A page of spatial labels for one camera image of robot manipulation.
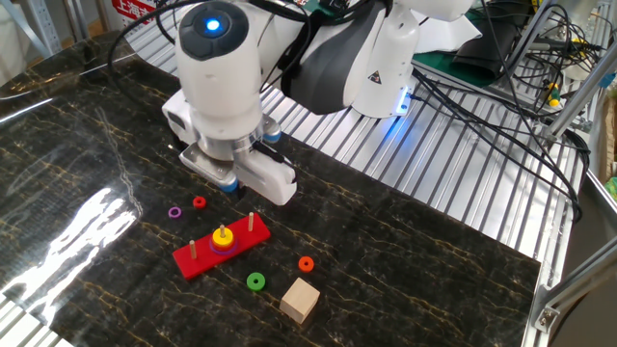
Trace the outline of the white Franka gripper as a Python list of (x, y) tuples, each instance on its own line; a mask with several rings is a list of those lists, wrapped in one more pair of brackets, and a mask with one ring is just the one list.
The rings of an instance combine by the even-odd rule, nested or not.
[(217, 140), (198, 131), (182, 91), (175, 93), (162, 111), (176, 137), (188, 146), (179, 154), (182, 164), (221, 190), (236, 190), (236, 197), (242, 200), (249, 187), (276, 205), (286, 204), (296, 193), (296, 173), (291, 162), (270, 147), (282, 135), (274, 119), (261, 115), (251, 133)]

